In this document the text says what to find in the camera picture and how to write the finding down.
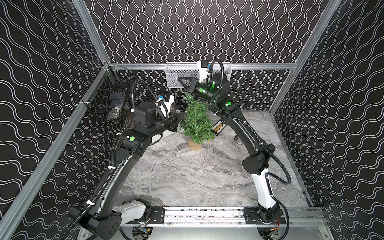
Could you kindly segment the small green christmas tree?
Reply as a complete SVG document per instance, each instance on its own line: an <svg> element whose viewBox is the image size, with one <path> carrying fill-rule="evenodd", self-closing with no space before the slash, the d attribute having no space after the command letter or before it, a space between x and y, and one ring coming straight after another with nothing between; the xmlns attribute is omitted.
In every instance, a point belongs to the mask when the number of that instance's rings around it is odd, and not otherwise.
<svg viewBox="0 0 384 240"><path fill-rule="evenodd" d="M189 93L184 93L183 98L187 102L187 108L180 127L188 138L190 151L197 152L202 149L204 142L215 138L212 121L207 115L208 107L205 103L196 100Z"/></svg>

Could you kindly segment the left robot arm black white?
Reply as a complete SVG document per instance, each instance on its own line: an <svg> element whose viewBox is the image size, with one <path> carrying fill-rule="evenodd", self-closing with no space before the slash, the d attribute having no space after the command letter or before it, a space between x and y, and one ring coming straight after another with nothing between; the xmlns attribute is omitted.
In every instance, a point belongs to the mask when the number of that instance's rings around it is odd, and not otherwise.
<svg viewBox="0 0 384 240"><path fill-rule="evenodd" d="M150 219L150 206L141 202L115 207L114 202L127 176L144 155L146 149L157 143L155 136L163 137L165 132L175 133L179 123L185 117L171 111L171 97L161 98L140 79L130 85L131 117L114 139L104 176L89 198L79 207L70 210L70 225L60 236L64 240L69 232L80 225L93 233L92 240L101 238L110 240L121 225Z"/></svg>

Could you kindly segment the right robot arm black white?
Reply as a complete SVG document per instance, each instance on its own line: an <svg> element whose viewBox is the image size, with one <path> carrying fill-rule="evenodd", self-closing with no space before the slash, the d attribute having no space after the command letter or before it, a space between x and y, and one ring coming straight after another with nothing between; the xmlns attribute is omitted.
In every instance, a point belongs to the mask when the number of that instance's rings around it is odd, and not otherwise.
<svg viewBox="0 0 384 240"><path fill-rule="evenodd" d="M267 144L244 117L241 108L230 97L230 79L225 74L224 64L215 59L211 63L198 61L203 75L180 76L177 81L187 93L208 101L214 115L230 126L245 145L249 156L243 160L244 169L251 174L258 194L258 215L261 222L269 224L276 220L283 208L273 194L270 177L285 185L292 182L283 163L274 155L275 146Z"/></svg>

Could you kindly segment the thin wire string lights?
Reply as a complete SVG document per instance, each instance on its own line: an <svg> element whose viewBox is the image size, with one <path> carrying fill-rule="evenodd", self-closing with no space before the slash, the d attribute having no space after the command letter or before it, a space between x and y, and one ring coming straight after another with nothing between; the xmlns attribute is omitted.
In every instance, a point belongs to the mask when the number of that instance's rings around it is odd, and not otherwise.
<svg viewBox="0 0 384 240"><path fill-rule="evenodd" d="M180 127L187 134L197 134L198 132L209 130L211 120L207 116L208 107L205 103L194 98L190 93L185 92L183 99L187 102L187 114L180 123Z"/></svg>

